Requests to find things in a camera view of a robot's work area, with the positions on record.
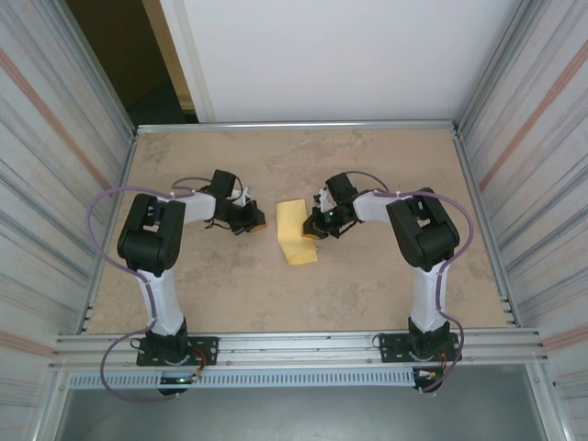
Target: white wall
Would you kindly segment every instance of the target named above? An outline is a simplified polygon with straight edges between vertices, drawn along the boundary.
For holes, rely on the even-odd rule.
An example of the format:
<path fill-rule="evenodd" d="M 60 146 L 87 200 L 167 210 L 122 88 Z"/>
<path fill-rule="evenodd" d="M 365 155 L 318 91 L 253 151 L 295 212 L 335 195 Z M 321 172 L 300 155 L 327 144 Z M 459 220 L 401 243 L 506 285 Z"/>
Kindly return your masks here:
<path fill-rule="evenodd" d="M 453 119 L 519 0 L 162 0 L 202 122 Z"/>

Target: yellow sponge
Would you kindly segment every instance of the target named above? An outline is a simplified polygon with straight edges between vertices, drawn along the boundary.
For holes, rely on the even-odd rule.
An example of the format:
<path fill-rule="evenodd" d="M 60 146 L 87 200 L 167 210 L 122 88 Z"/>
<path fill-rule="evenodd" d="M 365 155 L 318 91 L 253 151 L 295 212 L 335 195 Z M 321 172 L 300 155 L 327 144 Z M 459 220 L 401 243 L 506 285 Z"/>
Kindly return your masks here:
<path fill-rule="evenodd" d="M 302 223 L 306 218 L 304 199 L 280 202 L 276 206 L 277 241 L 291 265 L 318 260 L 313 239 L 302 237 Z"/>

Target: corrugated metal wall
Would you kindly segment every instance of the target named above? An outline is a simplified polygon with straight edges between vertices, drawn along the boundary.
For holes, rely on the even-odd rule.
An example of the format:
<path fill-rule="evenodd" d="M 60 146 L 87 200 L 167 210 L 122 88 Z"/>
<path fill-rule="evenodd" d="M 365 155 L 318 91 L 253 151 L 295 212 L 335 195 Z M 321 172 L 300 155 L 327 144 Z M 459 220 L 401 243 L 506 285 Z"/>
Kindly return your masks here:
<path fill-rule="evenodd" d="M 588 2 L 543 2 L 466 125 L 467 156 L 524 325 L 588 436 Z"/>
<path fill-rule="evenodd" d="M 119 183 L 132 142 L 73 26 L 59 2 L 0 3 L 2 440 L 28 430 L 55 337 L 76 331 L 96 265 L 85 208 Z"/>

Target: beige tabletop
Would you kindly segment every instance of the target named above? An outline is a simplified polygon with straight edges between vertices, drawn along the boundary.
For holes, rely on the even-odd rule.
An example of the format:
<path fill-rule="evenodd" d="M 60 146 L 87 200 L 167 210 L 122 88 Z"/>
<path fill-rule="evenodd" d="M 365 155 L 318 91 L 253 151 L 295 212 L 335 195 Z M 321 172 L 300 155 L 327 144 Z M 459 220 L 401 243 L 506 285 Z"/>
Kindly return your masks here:
<path fill-rule="evenodd" d="M 268 228 L 234 236 L 202 222 L 185 227 L 175 287 L 190 332 L 403 329 L 413 306 L 413 269 L 388 224 L 357 225 L 317 242 L 316 263 L 289 266 L 276 236 L 276 204 L 312 195 L 345 170 L 379 176 L 392 191 L 431 187 L 473 213 L 448 130 L 311 130 L 143 134 L 129 184 L 167 191 L 216 168 L 254 189 Z M 375 187 L 353 176 L 359 189 Z M 134 195 L 125 195 L 109 254 Z M 462 243 L 467 223 L 447 208 Z M 466 327 L 505 326 L 481 236 L 449 270 L 447 311 Z M 105 268 L 88 331 L 124 333 L 147 322 L 138 282 Z"/>

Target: perforated metal strip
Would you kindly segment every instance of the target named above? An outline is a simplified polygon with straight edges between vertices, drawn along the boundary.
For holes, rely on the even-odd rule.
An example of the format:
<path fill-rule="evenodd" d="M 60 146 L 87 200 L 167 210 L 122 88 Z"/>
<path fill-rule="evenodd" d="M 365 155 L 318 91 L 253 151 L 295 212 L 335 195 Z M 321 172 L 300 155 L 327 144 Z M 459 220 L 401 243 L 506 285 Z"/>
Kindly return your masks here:
<path fill-rule="evenodd" d="M 114 389 L 174 389 L 161 384 L 162 372 L 124 371 L 107 373 Z M 166 372 L 167 377 L 189 373 Z M 341 369 L 209 370 L 191 388 L 287 388 L 324 386 L 414 386 L 411 367 L 370 367 Z M 97 372 L 75 372 L 70 389 L 102 389 Z"/>

